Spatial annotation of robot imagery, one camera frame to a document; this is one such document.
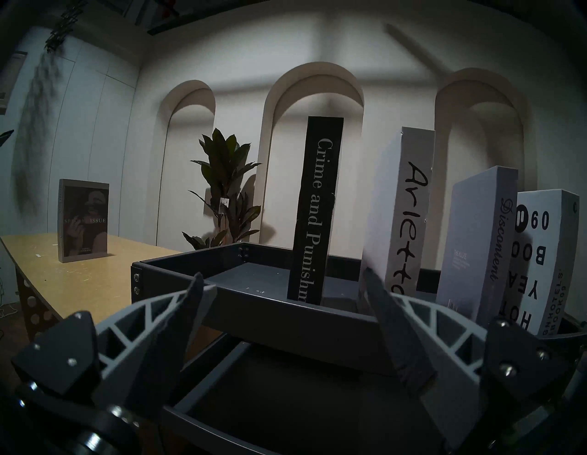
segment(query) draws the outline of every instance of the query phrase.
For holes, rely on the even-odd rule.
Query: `bolt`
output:
[[[550,354],[542,348],[538,348],[536,350],[536,354],[538,355],[538,358],[540,360],[549,360],[550,359]]]
[[[500,371],[504,374],[506,378],[513,378],[515,375],[518,374],[518,371],[516,370],[515,366],[507,362],[500,364]]]

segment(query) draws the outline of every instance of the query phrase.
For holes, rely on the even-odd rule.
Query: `hanging plant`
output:
[[[261,164],[246,162],[251,145],[240,146],[234,134],[224,139],[218,129],[214,130],[212,138],[208,136],[203,138],[204,140],[200,140],[200,145],[208,156],[208,162],[201,160],[191,160],[191,162],[200,165],[202,176],[210,185],[210,203],[207,203],[195,191],[189,191],[214,213],[218,229],[222,230],[214,238],[208,237],[206,240],[182,232],[195,250],[216,247],[230,241],[238,242],[259,232],[259,229],[250,230],[250,226],[261,213],[260,205],[248,206],[248,196],[240,189],[244,174]]]

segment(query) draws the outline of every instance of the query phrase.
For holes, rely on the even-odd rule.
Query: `arched niche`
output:
[[[157,109],[157,116],[153,128],[153,141],[151,142],[151,150],[148,155],[147,205],[143,231],[144,241],[153,245],[157,242],[161,174],[163,171],[163,157],[165,155],[165,142],[169,121],[179,103],[190,93],[200,89],[210,90],[210,87],[200,80],[187,80],[182,82],[165,95]]]
[[[253,199],[254,205],[260,205],[261,208],[261,215],[251,224],[251,229],[261,229],[262,221],[263,221],[263,207],[265,201],[265,189],[266,189],[266,180],[267,180],[267,171],[268,171],[268,163],[270,158],[270,148],[271,148],[271,137],[273,133],[273,128],[275,124],[275,115],[279,114],[279,110],[283,110],[283,107],[286,106],[289,102],[288,97],[292,95],[286,95],[286,92],[298,82],[307,79],[313,76],[333,76],[337,80],[341,80],[345,82],[347,85],[353,89],[353,98],[356,102],[358,102],[361,106],[364,104],[364,97],[363,97],[363,90],[360,87],[359,81],[356,77],[354,77],[348,70],[345,68],[336,65],[334,63],[329,62],[310,62],[305,63],[303,65],[297,66],[286,74],[281,76],[271,87],[269,93],[267,94],[267,98],[265,100],[265,106],[263,110],[263,120],[261,125],[261,136],[259,138],[259,154],[257,161],[263,163],[262,166],[257,168],[257,177],[255,180],[255,194]],[[315,94],[312,93],[313,89],[308,86],[308,93],[310,95]],[[278,103],[282,97],[285,98],[281,101],[281,106],[278,108]],[[259,235],[260,232],[254,234],[250,237],[251,242],[259,242]]]
[[[329,248],[333,255],[360,258],[363,223],[354,213],[364,199],[357,173],[363,105],[355,88],[336,76],[302,79],[277,103],[259,242],[293,248],[308,116],[344,118]]]
[[[524,98],[478,69],[451,75],[435,102],[433,177],[422,267],[440,269],[453,185],[492,166],[518,169],[518,191],[536,189],[536,158]]]
[[[176,251],[190,251],[192,246],[182,232],[206,237],[214,231],[214,218],[192,193],[204,197],[208,184],[198,164],[207,161],[198,140],[212,135],[215,100],[210,89],[198,89],[179,102],[167,128],[159,214],[157,245]]]

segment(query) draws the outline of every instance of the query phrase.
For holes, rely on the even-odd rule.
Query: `table top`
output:
[[[94,324],[106,319],[130,300],[130,266],[178,253],[108,235],[108,256],[76,262],[59,262],[57,233],[3,235],[8,254],[25,279],[58,319],[88,310]]]

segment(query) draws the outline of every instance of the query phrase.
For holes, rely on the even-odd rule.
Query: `wooden table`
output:
[[[16,266],[18,291],[29,339],[78,310],[94,324],[131,304],[130,266],[178,253],[115,235],[104,258],[61,263],[57,233],[0,237]]]

